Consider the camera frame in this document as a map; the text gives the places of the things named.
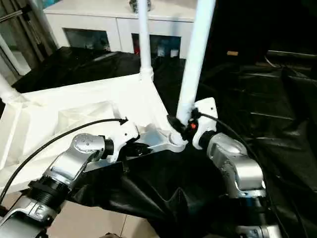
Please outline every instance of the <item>small object on shelf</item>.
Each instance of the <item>small object on shelf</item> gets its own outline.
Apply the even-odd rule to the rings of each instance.
[[[170,57],[171,58],[178,57],[178,53],[179,53],[178,49],[172,49],[172,50],[170,50]]]
[[[130,0],[129,2],[133,12],[138,13],[138,1],[137,0]],[[151,0],[148,0],[148,11],[151,10]]]

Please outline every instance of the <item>glass cabinet door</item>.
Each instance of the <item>glass cabinet door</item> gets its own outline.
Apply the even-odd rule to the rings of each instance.
[[[64,28],[70,46],[110,51],[106,31]]]
[[[140,53],[139,34],[132,34],[135,54]],[[151,57],[177,57],[179,58],[181,37],[150,35]]]

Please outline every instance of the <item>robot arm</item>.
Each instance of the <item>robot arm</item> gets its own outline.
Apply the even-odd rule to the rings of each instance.
[[[195,103],[196,110],[200,113],[217,117],[213,105],[213,99]],[[196,122],[198,126],[193,144],[197,149],[206,151],[207,157],[220,170],[226,184],[228,199],[224,204],[225,209],[220,211],[221,227],[224,228],[219,231],[220,235],[282,238],[267,205],[261,167],[248,156],[248,151],[241,142],[223,133],[217,133],[215,121],[206,119],[208,118],[199,117],[193,120],[192,123]]]
[[[116,135],[78,134],[44,172],[30,182],[27,195],[21,196],[0,221],[0,238],[45,238],[46,229],[60,213],[63,204],[85,171],[116,162],[119,150],[139,134],[127,121]]]

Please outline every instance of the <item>tiled floor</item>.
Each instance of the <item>tiled floor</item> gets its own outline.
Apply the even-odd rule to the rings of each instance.
[[[4,200],[5,207],[9,208],[19,195],[9,194]],[[99,238],[106,233],[122,238],[159,238],[145,219],[72,202],[66,203],[48,229],[50,238]]]

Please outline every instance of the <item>white cabinet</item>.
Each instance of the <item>white cabinet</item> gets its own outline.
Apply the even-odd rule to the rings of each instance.
[[[115,18],[85,15],[46,14],[57,47],[74,46],[120,51]]]
[[[133,36],[139,33],[138,20],[118,18],[117,24],[121,40],[121,50],[130,53],[136,52],[135,47],[138,44],[136,42],[138,38]],[[162,47],[161,51],[164,51],[164,44],[166,44],[169,52],[171,50],[179,51],[179,57],[182,59],[186,58],[192,28],[192,22],[149,20],[151,54],[159,54],[160,46]]]
[[[152,0],[151,54],[186,58],[197,0]],[[44,10],[58,47],[138,53],[138,15],[128,0],[62,0]]]

